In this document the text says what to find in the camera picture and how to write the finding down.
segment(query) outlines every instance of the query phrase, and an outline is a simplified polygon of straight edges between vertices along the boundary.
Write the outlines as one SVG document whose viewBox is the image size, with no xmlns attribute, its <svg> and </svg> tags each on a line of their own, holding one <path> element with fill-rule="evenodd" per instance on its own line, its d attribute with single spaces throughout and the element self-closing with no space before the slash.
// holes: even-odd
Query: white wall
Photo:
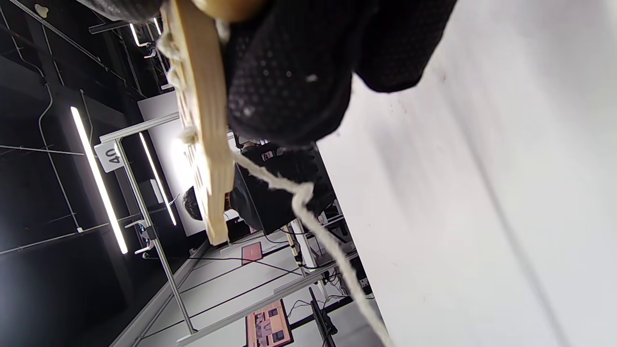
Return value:
<svg viewBox="0 0 617 347">
<path fill-rule="evenodd" d="M 461 0 L 416 88 L 355 81 L 319 147 L 397 346 L 617 346 L 616 4 Z"/>
<path fill-rule="evenodd" d="M 285 241 L 286 237 L 282 233 L 275 233 L 269 236 L 269 239 L 273 241 Z M 274 246 L 281 246 L 277 244 L 271 244 L 266 239 L 260 238 L 259 240 L 250 241 L 242 245 L 234 245 L 230 248 L 223 249 L 221 251 L 215 250 L 213 253 L 206 255 L 207 257 L 241 257 L 241 247 L 243 245 L 249 245 L 251 243 L 260 241 L 262 242 L 263 250 Z M 284 249 L 267 256 L 263 259 L 263 262 L 272 264 L 284 269 L 293 270 L 296 269 L 296 263 L 293 260 L 291 250 Z M 181 290 L 185 290 L 194 285 L 197 285 L 203 281 L 213 278 L 219 274 L 224 273 L 234 267 L 240 265 L 240 261 L 201 261 L 183 283 Z M 214 306 L 221 301 L 231 298 L 237 294 L 242 293 L 254 286 L 257 286 L 263 282 L 275 278 L 278 275 L 283 274 L 282 271 L 267 267 L 261 264 L 249 264 L 244 267 L 235 270 L 234 272 L 217 278 L 205 285 L 201 285 L 195 289 L 189 290 L 183 293 L 182 299 L 186 304 L 189 314 L 193 315 L 208 307 Z M 195 328 L 200 329 L 212 324 L 219 319 L 226 317 L 256 301 L 263 299 L 273 293 L 273 290 L 285 283 L 288 283 L 296 278 L 300 278 L 298 275 L 289 274 L 274 282 L 269 283 L 257 290 L 234 299 L 226 304 L 223 304 L 211 311 L 200 314 L 192 319 Z M 328 286 L 331 294 L 338 293 L 331 285 Z M 323 300 L 323 296 L 317 286 L 313 286 L 315 296 L 318 300 Z M 296 300 L 302 299 L 304 301 L 310 301 L 310 294 L 308 288 L 298 291 L 297 293 L 288 296 L 283 299 L 285 308 L 289 313 L 292 305 Z M 312 314 L 310 307 L 297 307 L 293 310 L 289 322 L 293 323 L 301 318 Z M 362 315 L 358 312 L 354 303 L 348 304 L 330 314 L 335 326 L 338 328 L 339 333 L 334 335 L 334 340 L 337 346 L 358 346 L 358 347 L 379 347 L 381 343 L 377 337 L 373 334 L 366 322 L 362 318 Z M 172 301 L 155 321 L 154 325 L 146 333 L 153 333 L 161 328 L 167 327 L 182 319 L 182 315 L 178 309 L 178 306 Z M 166 331 L 148 337 L 140 342 L 139 347 L 173 347 L 176 345 L 176 341 L 188 334 L 188 330 L 185 324 L 178 324 Z M 295 347 L 319 347 L 322 344 L 321 336 L 317 330 L 317 326 L 314 322 L 306 324 L 298 329 L 292 331 L 294 336 Z M 237 321 L 235 324 L 221 329 L 191 345 L 191 347 L 201 346 L 216 346 L 216 347 L 242 347 L 246 344 L 246 333 L 244 319 Z"/>
<path fill-rule="evenodd" d="M 173 91 L 142 100 L 138 104 L 144 120 L 151 120 L 178 112 L 176 93 Z M 188 188 L 193 186 L 193 178 L 190 174 L 191 169 L 183 154 L 184 145 L 178 139 L 182 132 L 180 120 L 159 125 L 158 127 L 151 128 L 148 132 L 154 145 L 155 155 L 159 158 L 167 184 L 172 192 L 171 201 L 176 195 L 184 194 Z M 230 140 L 230 147 L 235 148 L 233 139 Z M 178 204 L 178 214 L 180 215 L 186 236 L 203 231 L 204 223 L 192 219 L 186 210 L 181 207 L 181 202 L 182 195 L 176 200 L 176 203 Z M 237 217 L 238 213 L 232 210 L 226 212 L 225 215 L 226 219 L 232 219 Z"/>
</svg>

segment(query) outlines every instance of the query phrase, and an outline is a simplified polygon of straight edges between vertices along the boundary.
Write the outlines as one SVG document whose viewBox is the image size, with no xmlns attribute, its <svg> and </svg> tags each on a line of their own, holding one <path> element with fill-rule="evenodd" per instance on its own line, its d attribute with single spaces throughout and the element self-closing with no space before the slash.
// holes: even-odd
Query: metal frame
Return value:
<svg viewBox="0 0 617 347">
<path fill-rule="evenodd" d="M 101 143 L 106 142 L 114 142 L 115 150 L 121 161 L 124 163 L 124 171 L 128 177 L 128 181 L 131 185 L 131 190 L 133 190 L 133 196 L 137 200 L 137 205 L 139 206 L 139 211 L 143 218 L 144 228 L 150 228 L 152 230 L 151 240 L 150 242 L 154 245 L 159 254 L 159 259 L 161 264 L 163 265 L 163 270 L 165 271 L 165 275 L 167 276 L 167 280 L 169 281 L 169 285 L 172 289 L 173 295 L 176 298 L 176 302 L 178 303 L 178 307 L 182 312 L 182 316 L 184 316 L 184 321 L 186 322 L 187 328 L 189 329 L 189 333 L 193 334 L 197 332 L 197 330 L 193 327 L 193 323 L 191 322 L 191 318 L 186 310 L 186 306 L 182 301 L 182 297 L 180 296 L 180 291 L 178 290 L 178 285 L 176 284 L 175 279 L 173 278 L 173 272 L 171 267 L 169 266 L 169 262 L 167 261 L 167 257 L 165 256 L 165 252 L 163 251 L 163 246 L 160 244 L 160 240 L 156 236 L 156 231 L 154 230 L 154 226 L 152 224 L 152 219 L 150 218 L 150 214 L 148 213 L 148 209 L 146 203 L 144 202 L 144 198 L 141 196 L 141 192 L 139 191 L 139 186 L 137 184 L 137 180 L 133 175 L 133 171 L 131 170 L 131 165 L 126 158 L 126 154 L 124 149 L 122 148 L 122 138 L 139 133 L 141 131 L 148 130 L 152 127 L 156 127 L 157 125 L 169 123 L 173 120 L 180 118 L 179 113 L 168 114 L 164 117 L 159 117 L 156 119 L 149 120 L 147 122 L 136 124 L 132 127 L 124 128 L 118 130 L 117 132 L 113 132 L 107 135 L 103 135 L 100 137 Z"/>
<path fill-rule="evenodd" d="M 109 133 L 107 135 L 103 135 L 100 137 L 101 139 L 101 143 L 106 143 L 106 142 L 112 142 L 115 140 L 119 140 L 122 139 L 124 137 L 130 136 L 130 135 L 134 135 L 137 133 L 141 133 L 145 130 L 148 130 L 150 128 L 154 128 L 158 125 L 162 125 L 165 123 L 169 123 L 172 122 L 176 119 L 180 118 L 180 113 L 179 112 L 174 112 L 174 113 L 170 113 L 168 115 L 164 115 L 163 117 L 159 117 L 159 118 L 155 118 L 155 119 L 151 119 L 151 120 L 147 120 L 145 122 L 141 122 L 139 124 L 135 124 L 132 125 L 128 128 L 124 128 L 124 129 L 120 129 L 116 132 L 113 133 Z"/>
<path fill-rule="evenodd" d="M 118 130 L 116 132 L 113 133 L 109 133 L 107 135 L 103 135 L 100 137 L 101 139 L 101 143 L 108 143 L 108 142 L 114 142 L 114 146 L 116 149 L 116 153 L 118 154 L 118 156 L 120 156 L 122 162 L 124 163 L 124 170 L 126 172 L 126 175 L 128 177 L 129 183 L 131 185 L 131 189 L 133 190 L 133 195 L 135 196 L 138 206 L 139 206 L 139 211 L 141 213 L 141 215 L 143 216 L 143 221 L 140 221 L 142 225 L 144 225 L 145 228 L 151 228 L 152 229 L 152 233 L 154 234 L 154 237 L 151 240 L 151 243 L 154 245 L 154 247 L 156 248 L 158 254 L 159 254 L 159 259 L 161 261 L 161 264 L 163 265 L 163 268 L 165 270 L 165 274 L 167 276 L 167 279 L 169 281 L 170 287 L 172 289 L 173 295 L 176 298 L 176 302 L 178 303 L 178 307 L 180 309 L 180 311 L 182 312 L 182 315 L 184 317 L 184 321 L 186 322 L 187 328 L 189 330 L 189 335 L 185 336 L 181 339 L 179 339 L 177 341 L 178 346 L 179 347 L 185 347 L 187 345 L 189 345 L 192 342 L 195 342 L 223 327 L 226 327 L 229 324 L 232 324 L 233 322 L 242 319 L 243 317 L 245 317 L 246 315 L 259 310 L 261 308 L 263 308 L 266 305 L 269 305 L 271 303 L 274 303 L 277 300 L 280 300 L 282 298 L 284 298 L 285 296 L 288 296 L 290 294 L 293 294 L 303 288 L 306 288 L 307 286 L 310 286 L 311 284 L 315 283 L 315 282 L 319 282 L 320 283 L 320 289 L 322 290 L 325 298 L 328 297 L 328 294 L 326 292 L 326 288 L 324 285 L 321 285 L 321 279 L 323 278 L 322 274 L 325 273 L 326 271 L 330 271 L 333 270 L 337 265 L 336 263 L 332 263 L 331 265 L 328 265 L 326 267 L 322 267 L 319 270 L 314 270 L 311 273 L 305 273 L 303 278 L 300 278 L 296 281 L 287 283 L 281 287 L 278 287 L 274 290 L 274 293 L 265 298 L 262 299 L 248 307 L 245 307 L 244 309 L 228 316 L 225 317 L 221 320 L 219 320 L 218 322 L 211 324 L 201 330 L 196 330 L 193 327 L 193 324 L 191 322 L 191 318 L 186 310 L 186 306 L 184 305 L 184 302 L 180 296 L 180 291 L 178 290 L 178 286 L 176 285 L 176 282 L 173 278 L 173 273 L 172 270 L 169 266 L 169 263 L 167 261 L 167 257 L 165 257 L 165 253 L 163 251 L 163 247 L 160 244 L 159 239 L 156 237 L 156 231 L 154 231 L 153 229 L 153 224 L 152 224 L 152 220 L 150 218 L 150 215 L 147 211 L 147 207 L 146 207 L 146 203 L 143 200 L 143 197 L 141 196 L 141 192 L 139 191 L 139 187 L 137 184 L 137 181 L 135 179 L 135 176 L 133 175 L 133 171 L 131 170 L 130 167 L 130 163 L 128 162 L 127 158 L 126 158 L 126 154 L 124 152 L 124 149 L 122 147 L 122 138 L 126 137 L 126 136 L 130 136 L 130 135 L 134 135 L 143 131 L 146 131 L 150 128 L 156 127 L 158 125 L 162 125 L 165 123 L 169 123 L 172 122 L 176 119 L 179 119 L 180 115 L 178 112 L 174 112 L 172 114 L 168 114 L 166 116 L 163 117 L 159 117 L 156 119 L 152 119 L 152 120 L 148 120 L 146 122 L 142 122 L 136 125 L 133 125 L 131 127 L 128 128 L 124 128 L 121 130 Z M 307 256 L 304 256 L 304 261 L 305 263 L 307 263 L 307 265 L 311 266 L 311 267 L 318 267 L 318 264 L 315 262 L 312 253 L 310 251 L 310 246 L 308 244 L 308 241 L 306 239 L 306 236 L 304 234 L 302 235 L 298 235 L 298 233 L 300 232 L 304 232 L 304 229 L 302 228 L 302 225 L 299 223 L 299 221 L 295 220 L 294 222 L 292 222 L 292 229 L 294 230 L 294 232 L 297 234 L 296 237 L 298 239 L 298 243 L 301 245 L 300 248 L 303 248 L 303 252 L 302 254 L 307 254 Z M 357 257 L 357 253 L 352 254 L 349 256 L 349 259 L 353 259 L 354 257 Z"/>
<path fill-rule="evenodd" d="M 302 227 L 302 222 L 300 222 L 299 219 L 296 218 L 291 221 L 291 230 L 295 234 L 294 236 L 296 237 L 296 240 L 300 245 L 300 253 L 304 260 L 304 264 L 308 265 L 311 268 L 319 267 L 319 264 L 317 264 L 317 261 L 313 257 L 313 250 L 309 245 L 309 239 L 307 239 L 304 227 Z M 305 271 L 311 273 L 315 270 L 307 269 Z M 326 289 L 326 286 L 321 281 L 319 281 L 317 284 L 319 286 L 319 290 L 323 294 L 324 299 L 328 299 L 328 290 Z"/>
<path fill-rule="evenodd" d="M 353 255 L 349 256 L 349 259 L 353 259 L 357 256 L 358 256 L 357 253 L 354 253 Z M 217 330 L 222 329 L 226 327 L 227 325 L 232 324 L 233 322 L 239 319 L 242 319 L 253 312 L 259 309 L 262 309 L 264 306 L 274 303 L 277 300 L 283 299 L 284 297 L 291 295 L 299 290 L 302 290 L 315 282 L 319 282 L 322 279 L 321 275 L 324 272 L 333 270 L 335 267 L 337 267 L 337 264 L 333 263 L 329 266 L 322 267 L 319 271 L 312 272 L 306 277 L 298 278 L 297 280 L 293 282 L 289 282 L 285 285 L 282 285 L 274 289 L 274 293 L 268 296 L 267 298 L 257 301 L 256 303 L 249 305 L 245 307 L 244 309 L 241 309 L 240 311 L 219 320 L 216 323 L 210 324 L 196 333 L 193 333 L 191 335 L 188 335 L 186 337 L 179 339 L 177 342 L 178 347 L 188 346 L 191 343 L 194 343 L 195 341 L 203 337 L 206 337 L 207 335 L 210 335 L 211 333 L 216 332 Z"/>
</svg>

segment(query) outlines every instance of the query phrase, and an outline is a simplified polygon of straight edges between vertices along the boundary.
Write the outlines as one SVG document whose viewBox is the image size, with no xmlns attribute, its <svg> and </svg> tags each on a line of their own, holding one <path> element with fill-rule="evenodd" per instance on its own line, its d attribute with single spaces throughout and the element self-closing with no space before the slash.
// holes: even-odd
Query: ceiling light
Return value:
<svg viewBox="0 0 617 347">
<path fill-rule="evenodd" d="M 156 31 L 159 32 L 160 36 L 162 32 L 160 31 L 159 21 L 156 19 L 156 17 L 154 17 L 152 20 L 154 21 L 154 26 L 156 27 Z"/>
<path fill-rule="evenodd" d="M 86 157 L 88 158 L 90 169 L 92 170 L 92 174 L 94 175 L 94 181 L 96 182 L 96 186 L 99 188 L 99 193 L 101 194 L 101 198 L 103 199 L 103 205 L 105 205 L 105 210 L 107 210 L 109 224 L 114 230 L 114 235 L 116 236 L 116 240 L 118 240 L 118 245 L 120 246 L 120 251 L 122 252 L 122 254 L 126 254 L 128 252 L 128 249 L 126 248 L 126 243 L 124 242 L 124 237 L 122 236 L 122 229 L 120 229 L 120 224 L 118 224 L 118 219 L 116 218 L 114 208 L 112 207 L 112 201 L 109 199 L 109 194 L 107 194 L 107 190 L 105 189 L 105 183 L 103 183 L 101 171 L 99 171 L 99 166 L 94 159 L 94 153 L 92 152 L 92 147 L 90 147 L 88 136 L 86 135 L 86 129 L 84 128 L 83 122 L 81 121 L 81 116 L 79 115 L 79 111 L 73 106 L 71 106 L 71 113 L 73 114 L 73 120 L 75 121 L 75 125 L 77 126 L 77 132 L 79 133 L 79 137 L 81 138 L 81 144 L 83 145 L 84 152 L 86 153 Z"/>
<path fill-rule="evenodd" d="M 146 139 L 142 133 L 139 133 L 139 138 L 141 139 L 141 143 L 144 145 L 144 150 L 146 151 L 146 155 L 148 156 L 148 161 L 150 162 L 150 166 L 152 167 L 152 172 L 154 172 L 154 178 L 156 179 L 156 183 L 159 185 L 160 194 L 163 196 L 163 200 L 165 201 L 165 205 L 167 206 L 167 212 L 169 212 L 169 216 L 172 218 L 172 223 L 176 225 L 176 218 L 173 216 L 172 207 L 167 199 L 167 195 L 165 194 L 165 190 L 163 189 L 163 183 L 160 181 L 159 173 L 156 171 L 156 167 L 154 167 L 154 162 L 152 161 L 152 156 L 150 155 L 150 150 L 148 150 L 148 145 L 146 144 Z"/>
<path fill-rule="evenodd" d="M 137 47 L 147 46 L 147 42 L 139 43 L 139 39 L 137 38 L 137 32 L 135 31 L 135 26 L 133 25 L 133 23 L 130 23 L 128 26 L 131 27 L 131 32 L 133 33 L 133 38 L 135 39 L 135 44 L 137 45 Z"/>
</svg>

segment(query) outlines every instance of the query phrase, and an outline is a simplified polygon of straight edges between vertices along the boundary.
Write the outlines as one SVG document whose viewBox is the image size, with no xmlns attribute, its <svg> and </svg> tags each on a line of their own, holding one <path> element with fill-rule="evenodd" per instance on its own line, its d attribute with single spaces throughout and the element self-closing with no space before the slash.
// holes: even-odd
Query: black ceiling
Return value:
<svg viewBox="0 0 617 347">
<path fill-rule="evenodd" d="M 21 1 L 34 9 L 34 1 Z M 147 52 L 132 38 L 123 42 L 123 35 L 130 37 L 128 29 L 91 35 L 88 27 L 103 19 L 78 2 L 37 3 L 49 8 L 49 23 L 100 58 L 100 64 L 43 31 L 10 1 L 0 0 L 7 18 L 7 23 L 0 18 L 0 145 L 45 148 L 38 120 L 48 108 L 49 92 L 53 103 L 41 126 L 52 150 L 83 152 L 69 111 L 71 105 L 85 109 L 82 93 L 92 120 L 93 144 L 101 135 L 143 121 L 136 102 L 160 93 L 160 71 L 143 59 Z M 21 57 L 11 36 L 17 38 Z M 152 178 L 138 140 L 127 138 L 123 143 L 138 181 Z M 77 223 L 84 229 L 106 223 L 85 157 L 51 157 Z M 165 283 L 159 262 L 132 255 L 139 247 L 132 230 L 124 231 L 130 252 L 122 256 L 107 227 L 2 254 L 74 233 L 76 225 L 46 153 L 0 148 L 0 177 L 0 346 L 109 346 Z M 134 214 L 124 173 L 105 174 L 104 180 L 118 216 Z M 166 227 L 166 213 L 152 217 L 161 226 L 170 257 L 186 257 L 187 249 L 205 238 L 187 240 L 181 227 Z M 178 267 L 182 260 L 172 262 Z"/>
</svg>

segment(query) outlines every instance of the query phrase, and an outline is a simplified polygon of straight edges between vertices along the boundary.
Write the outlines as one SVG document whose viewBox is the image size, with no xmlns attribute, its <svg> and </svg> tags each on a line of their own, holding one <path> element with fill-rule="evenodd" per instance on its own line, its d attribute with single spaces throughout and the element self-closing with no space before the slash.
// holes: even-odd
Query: gloved hand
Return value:
<svg viewBox="0 0 617 347">
<path fill-rule="evenodd" d="M 80 0 L 145 22 L 162 0 Z M 273 0 L 230 26 L 228 122 L 239 135 L 301 146 L 338 128 L 352 71 L 372 90 L 415 86 L 456 0 Z"/>
</svg>

